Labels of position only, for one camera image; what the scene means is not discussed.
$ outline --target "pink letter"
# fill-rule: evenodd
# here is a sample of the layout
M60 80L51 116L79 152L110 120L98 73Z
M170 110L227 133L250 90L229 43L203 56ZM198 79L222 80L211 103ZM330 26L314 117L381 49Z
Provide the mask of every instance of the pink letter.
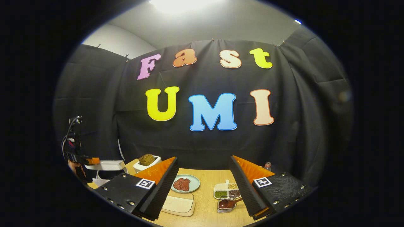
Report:
M270 91L265 89L253 90L250 95L255 99L255 107L257 109L257 117L254 120L255 125L269 125L274 122L269 112L268 96Z
M161 55L160 54L156 54L153 55L151 57L147 57L141 60L142 62L142 66L140 68L140 74L137 77L138 80L144 79L144 78L148 78L150 76L150 73L148 72L148 69L150 69L150 71L152 71L154 69L154 66L156 65L156 61L155 60L160 60Z

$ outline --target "wooden table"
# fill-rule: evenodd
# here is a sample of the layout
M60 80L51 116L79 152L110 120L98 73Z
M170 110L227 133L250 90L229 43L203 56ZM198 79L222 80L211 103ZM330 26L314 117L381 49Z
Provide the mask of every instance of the wooden table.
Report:
M137 161L135 159L125 165L129 174L135 174L133 164ZM182 217L160 212L159 218L150 222L165 227L241 227L264 219L253 220L248 215L246 205L243 201L238 202L236 208L229 213L219 214L217 212L217 199L213 197L213 188L216 184L225 183L226 180L229 180L230 183L236 182L230 170L192 170L180 168L178 174L193 175L200 180L201 184L199 188L191 192L194 195L195 202L194 214L190 217ZM97 185L94 183L89 183L88 185L92 188L97 188Z

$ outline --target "orange letter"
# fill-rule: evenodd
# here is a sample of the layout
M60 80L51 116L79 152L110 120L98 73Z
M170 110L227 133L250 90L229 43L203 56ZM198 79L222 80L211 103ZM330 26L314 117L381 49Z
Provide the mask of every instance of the orange letter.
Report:
M224 68L238 68L241 66L241 60L237 58L240 54L235 50L222 50L219 56L222 58L220 64Z
M255 125L269 125L274 122L269 112L268 96L270 91L265 89L253 90L250 95L255 99L255 107L257 109L257 118L254 120Z
M175 55L176 59L173 62L174 67L194 64L197 60L193 49L181 50Z

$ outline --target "white wall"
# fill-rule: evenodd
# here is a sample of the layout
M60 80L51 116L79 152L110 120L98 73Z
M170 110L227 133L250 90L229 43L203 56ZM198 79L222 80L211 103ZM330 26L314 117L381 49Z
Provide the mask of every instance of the white wall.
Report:
M129 54L130 59L156 50L133 33L110 24L103 25L82 42L82 44L90 46L98 46L100 43L99 48L122 56Z

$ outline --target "blue letter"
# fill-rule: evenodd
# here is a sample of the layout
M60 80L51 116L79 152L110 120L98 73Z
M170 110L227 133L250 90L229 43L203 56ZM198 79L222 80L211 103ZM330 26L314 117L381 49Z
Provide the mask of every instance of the blue letter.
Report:
M234 94L224 93L219 95L215 107L212 108L204 95L192 95L189 101L194 108L194 123L191 125L191 131L203 131L205 126L202 124L202 118L205 120L208 128L212 130L220 116L220 122L217 125L219 130L234 130L237 125L234 123L233 101L236 99Z

